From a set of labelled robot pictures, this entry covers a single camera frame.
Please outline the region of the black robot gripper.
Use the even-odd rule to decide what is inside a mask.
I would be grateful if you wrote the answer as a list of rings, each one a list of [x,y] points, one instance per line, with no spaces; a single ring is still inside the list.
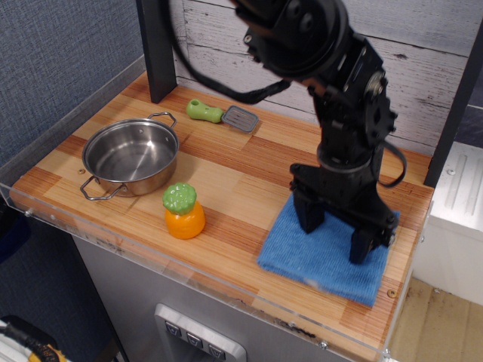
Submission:
[[[327,164],[292,164],[291,191],[301,229],[309,234],[325,221],[325,212],[355,228],[349,261],[362,264],[368,254],[394,239],[398,217],[377,193],[382,158],[371,157],[355,168],[332,168]]]

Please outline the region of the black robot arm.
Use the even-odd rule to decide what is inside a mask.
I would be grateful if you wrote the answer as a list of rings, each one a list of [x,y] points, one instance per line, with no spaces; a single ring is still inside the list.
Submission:
[[[395,113],[383,61],[349,25],[340,1],[237,1],[248,50],[286,81],[306,87],[321,127],[315,166],[293,164],[291,190],[301,228],[316,230],[331,213],[349,223],[349,259],[364,262],[391,244],[397,216],[377,193]]]

